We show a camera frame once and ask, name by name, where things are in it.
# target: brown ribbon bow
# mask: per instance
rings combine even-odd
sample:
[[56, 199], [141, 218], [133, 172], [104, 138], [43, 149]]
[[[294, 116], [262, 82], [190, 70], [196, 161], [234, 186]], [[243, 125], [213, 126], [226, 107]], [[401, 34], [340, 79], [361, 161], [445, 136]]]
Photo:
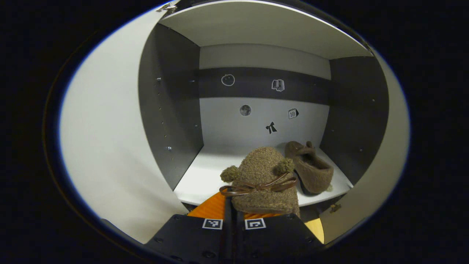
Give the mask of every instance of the brown ribbon bow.
[[[270, 181], [268, 183], [260, 183], [260, 184], [257, 184], [257, 185], [254, 185], [254, 184], [248, 183], [248, 182], [242, 182], [242, 181], [234, 180], [234, 182], [240, 183], [240, 184], [245, 185], [247, 187], [236, 187], [236, 186], [231, 186], [231, 185], [225, 185], [225, 186], [220, 187], [220, 193], [223, 196], [230, 197], [230, 196], [239, 196], [239, 195], [244, 195], [244, 194], [250, 194], [250, 193], [253, 193], [255, 191], [262, 191], [262, 190], [268, 190], [268, 191], [273, 191], [273, 192], [283, 191], [283, 190], [289, 189], [291, 187], [294, 187], [296, 185], [297, 180], [298, 180], [295, 177], [290, 177], [290, 178], [288, 178], [288, 179], [286, 179], [286, 180], [284, 180], [280, 183], [274, 184], [287, 174], [288, 173], [282, 174], [282, 175], [278, 176], [275, 180]], [[228, 188], [239, 189], [239, 190], [238, 191], [232, 191], [232, 192], [224, 192], [224, 190], [227, 190]]]

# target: screw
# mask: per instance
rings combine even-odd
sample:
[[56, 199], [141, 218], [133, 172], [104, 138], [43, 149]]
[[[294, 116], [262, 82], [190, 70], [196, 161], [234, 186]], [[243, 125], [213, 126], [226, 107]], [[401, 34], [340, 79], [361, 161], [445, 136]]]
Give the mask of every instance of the screw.
[[210, 251], [204, 251], [204, 252], [202, 253], [202, 255], [203, 255], [204, 257], [206, 257], [206, 258], [214, 258], [214, 257], [216, 256], [215, 253], [210, 252]]
[[178, 257], [178, 256], [171, 256], [171, 258], [175, 259], [175, 260], [179, 260], [179, 261], [182, 261], [182, 258]]

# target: shelf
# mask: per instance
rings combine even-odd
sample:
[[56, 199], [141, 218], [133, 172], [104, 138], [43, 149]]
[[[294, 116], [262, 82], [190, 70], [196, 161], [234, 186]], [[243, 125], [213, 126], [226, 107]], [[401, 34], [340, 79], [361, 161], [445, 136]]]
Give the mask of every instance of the shelf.
[[328, 60], [372, 56], [358, 41], [332, 24], [275, 3], [210, 2], [175, 12], [159, 23], [199, 47], [272, 45], [304, 51]]
[[[229, 166], [239, 166], [241, 161], [252, 150], [246, 147], [224, 148], [205, 145], [176, 186], [174, 193], [181, 202], [193, 205], [203, 203], [217, 193], [221, 186], [227, 185], [227, 183], [220, 179], [221, 172]], [[278, 148], [277, 150], [283, 154], [283, 149]], [[318, 157], [334, 167], [334, 175], [331, 182], [333, 189], [331, 192], [324, 191], [314, 196], [306, 196], [301, 191], [298, 181], [296, 189], [300, 206], [332, 199], [347, 193], [353, 187], [344, 173], [321, 149], [316, 148], [316, 153]]]

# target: bow icon sticker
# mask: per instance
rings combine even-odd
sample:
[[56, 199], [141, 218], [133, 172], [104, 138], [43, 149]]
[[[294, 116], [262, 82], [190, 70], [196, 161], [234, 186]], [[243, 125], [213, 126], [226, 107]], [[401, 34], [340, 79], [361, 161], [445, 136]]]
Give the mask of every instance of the bow icon sticker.
[[275, 124], [273, 122], [271, 122], [270, 125], [265, 127], [265, 129], [269, 130], [269, 134], [272, 134], [272, 132], [277, 132], [277, 130], [275, 129], [275, 127], [273, 125], [275, 125]]

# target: fuzzy brown slipper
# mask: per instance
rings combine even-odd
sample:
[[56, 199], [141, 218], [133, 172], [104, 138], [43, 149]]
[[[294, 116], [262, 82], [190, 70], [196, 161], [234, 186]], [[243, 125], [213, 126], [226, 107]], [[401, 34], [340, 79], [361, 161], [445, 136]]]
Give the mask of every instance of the fuzzy brown slipper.
[[[246, 187], [240, 182], [253, 185], [271, 182], [280, 175], [283, 178], [293, 178], [294, 164], [290, 159], [271, 147], [262, 147], [253, 150], [241, 162], [239, 168], [229, 167], [221, 174], [225, 182], [233, 180], [233, 187]], [[281, 191], [258, 190], [248, 194], [233, 196], [233, 206], [236, 210], [250, 214], [289, 214], [295, 213], [298, 217], [299, 206], [296, 188], [290, 187]]]
[[295, 170], [304, 188], [312, 194], [319, 194], [329, 187], [334, 168], [316, 156], [311, 141], [303, 146], [291, 141], [285, 146], [285, 157], [293, 159]]

